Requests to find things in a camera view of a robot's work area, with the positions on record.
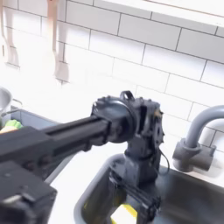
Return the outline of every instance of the hanging utensil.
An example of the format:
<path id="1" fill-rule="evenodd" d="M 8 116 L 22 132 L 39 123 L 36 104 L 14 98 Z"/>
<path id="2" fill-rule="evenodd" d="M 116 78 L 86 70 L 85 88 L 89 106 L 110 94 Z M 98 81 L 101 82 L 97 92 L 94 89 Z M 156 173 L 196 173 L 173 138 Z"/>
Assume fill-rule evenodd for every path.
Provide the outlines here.
<path id="1" fill-rule="evenodd" d="M 58 55 L 56 53 L 57 15 L 59 0 L 47 0 L 47 55 L 48 73 L 55 74 L 58 70 Z"/>
<path id="2" fill-rule="evenodd" d="M 0 60 L 3 62 L 10 61 L 10 45 L 8 44 L 6 37 L 4 36 L 4 8 L 3 0 L 0 0 Z"/>

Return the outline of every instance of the faucet spout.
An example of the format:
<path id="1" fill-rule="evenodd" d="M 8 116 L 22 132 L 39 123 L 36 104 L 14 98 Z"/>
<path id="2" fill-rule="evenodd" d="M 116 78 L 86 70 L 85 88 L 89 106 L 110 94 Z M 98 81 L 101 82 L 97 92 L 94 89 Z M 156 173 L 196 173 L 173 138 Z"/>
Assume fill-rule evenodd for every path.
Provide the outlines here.
<path id="1" fill-rule="evenodd" d="M 211 121 L 221 118 L 224 118 L 224 106 L 208 108 L 201 112 L 192 122 L 185 139 L 185 145 L 189 148 L 197 147 L 201 132 L 205 126 Z"/>
<path id="2" fill-rule="evenodd" d="M 177 143 L 172 158 L 174 166 L 182 172 L 191 172 L 193 167 L 208 171 L 212 162 L 214 149 L 202 150 L 198 143 L 200 135 L 205 126 L 216 119 L 224 118 L 224 106 L 206 109 L 193 120 L 187 137 Z"/>

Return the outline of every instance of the backsplash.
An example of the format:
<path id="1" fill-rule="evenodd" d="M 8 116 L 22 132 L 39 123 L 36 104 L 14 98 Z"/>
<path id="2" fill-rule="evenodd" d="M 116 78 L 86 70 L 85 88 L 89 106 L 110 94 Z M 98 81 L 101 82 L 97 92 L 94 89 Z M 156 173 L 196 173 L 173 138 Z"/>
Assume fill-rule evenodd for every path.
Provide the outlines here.
<path id="1" fill-rule="evenodd" d="M 172 163 L 193 118 L 224 104 L 224 28 L 102 0 L 59 0 L 59 70 L 52 77 L 39 66 L 46 0 L 3 3 L 12 59 L 0 66 L 0 85 L 31 112 L 68 122 L 89 116 L 97 97 L 129 89 L 161 103 L 161 148 Z M 199 142 L 217 146 L 213 167 L 190 175 L 224 186 L 224 121 L 210 122 Z"/>

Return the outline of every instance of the sink basin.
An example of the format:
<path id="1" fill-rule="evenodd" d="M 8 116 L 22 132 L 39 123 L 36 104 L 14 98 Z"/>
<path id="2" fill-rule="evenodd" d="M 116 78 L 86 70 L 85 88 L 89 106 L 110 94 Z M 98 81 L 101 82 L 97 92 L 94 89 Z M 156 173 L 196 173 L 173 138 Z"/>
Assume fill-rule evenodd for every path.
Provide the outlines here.
<path id="1" fill-rule="evenodd" d="M 154 224 L 224 223 L 223 188 L 174 170 L 159 177 L 156 186 L 163 204 Z"/>
<path id="2" fill-rule="evenodd" d="M 74 208 L 74 220 L 79 224 L 100 224 L 106 214 L 112 214 L 113 195 L 109 191 L 109 165 L 123 161 L 123 155 L 110 158 L 101 168 Z M 151 191 L 151 186 L 143 186 Z M 166 176 L 159 176 L 153 186 L 162 198 L 161 209 L 153 224 L 223 224 L 224 189 L 190 177 L 184 173 L 170 170 Z"/>

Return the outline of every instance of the green sponge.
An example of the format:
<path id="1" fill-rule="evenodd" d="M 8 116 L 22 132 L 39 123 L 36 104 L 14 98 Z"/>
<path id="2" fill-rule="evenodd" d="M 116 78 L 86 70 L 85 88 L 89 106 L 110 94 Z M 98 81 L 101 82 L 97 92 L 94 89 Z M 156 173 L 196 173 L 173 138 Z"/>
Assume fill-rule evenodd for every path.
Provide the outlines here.
<path id="1" fill-rule="evenodd" d="M 23 125 L 21 122 L 18 122 L 17 120 L 9 120 L 4 127 L 15 127 L 16 129 L 21 129 L 23 128 Z"/>

